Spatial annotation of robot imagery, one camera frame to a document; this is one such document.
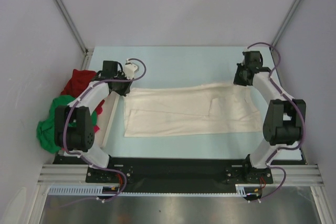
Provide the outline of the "dark red t shirt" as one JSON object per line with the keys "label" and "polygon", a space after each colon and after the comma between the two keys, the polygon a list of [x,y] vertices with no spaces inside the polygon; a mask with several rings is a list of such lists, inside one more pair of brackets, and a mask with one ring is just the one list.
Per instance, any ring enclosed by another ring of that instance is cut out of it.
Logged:
{"label": "dark red t shirt", "polygon": [[72,77],[61,91],[60,101],[62,105],[66,105],[79,97],[88,87],[90,81],[96,76],[95,71],[74,69]]}

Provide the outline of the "cream white t shirt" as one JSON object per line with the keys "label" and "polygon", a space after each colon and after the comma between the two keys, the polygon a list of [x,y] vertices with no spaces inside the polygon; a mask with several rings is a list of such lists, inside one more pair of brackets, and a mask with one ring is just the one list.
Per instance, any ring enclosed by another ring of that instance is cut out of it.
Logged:
{"label": "cream white t shirt", "polygon": [[262,128],[250,89],[230,83],[133,88],[124,98],[126,137],[249,133]]}

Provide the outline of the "green t shirt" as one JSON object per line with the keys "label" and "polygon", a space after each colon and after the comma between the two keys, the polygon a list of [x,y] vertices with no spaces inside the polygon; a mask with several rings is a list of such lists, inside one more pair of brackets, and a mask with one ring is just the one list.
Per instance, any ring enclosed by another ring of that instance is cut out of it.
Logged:
{"label": "green t shirt", "polygon": [[[61,95],[53,99],[50,109],[49,116],[44,121],[39,121],[37,125],[37,138],[40,142],[41,147],[54,154],[61,150],[63,147],[59,147],[55,144],[55,110],[58,106],[67,105],[68,103],[74,101],[75,98],[70,95]],[[75,116],[75,111],[71,115],[71,120]],[[95,128],[97,126],[97,113],[94,111],[91,114],[91,125]],[[70,133],[72,127],[76,127],[77,123],[75,121],[69,121],[67,134]]]}

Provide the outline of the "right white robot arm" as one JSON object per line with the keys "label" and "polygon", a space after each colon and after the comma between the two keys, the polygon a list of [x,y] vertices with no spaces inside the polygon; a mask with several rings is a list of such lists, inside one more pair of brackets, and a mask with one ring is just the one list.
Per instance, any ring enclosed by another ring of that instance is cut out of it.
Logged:
{"label": "right white robot arm", "polygon": [[262,133],[264,139],[257,149],[246,157],[248,166],[242,169],[243,179],[254,183],[261,170],[283,150],[295,151],[301,147],[306,134],[306,103],[295,99],[271,77],[273,70],[263,66],[260,51],[243,51],[244,59],[237,64],[234,84],[254,87],[268,104]]}

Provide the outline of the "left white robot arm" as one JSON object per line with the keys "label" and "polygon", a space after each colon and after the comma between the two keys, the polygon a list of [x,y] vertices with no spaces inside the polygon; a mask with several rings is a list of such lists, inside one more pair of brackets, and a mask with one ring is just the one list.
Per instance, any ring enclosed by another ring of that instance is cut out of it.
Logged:
{"label": "left white robot arm", "polygon": [[89,165],[99,167],[98,176],[105,182],[115,178],[116,169],[109,165],[109,155],[95,142],[95,123],[91,116],[100,102],[110,93],[125,96],[139,67],[126,61],[104,61],[102,70],[89,81],[79,97],[55,109],[54,141],[70,156],[82,158]]}

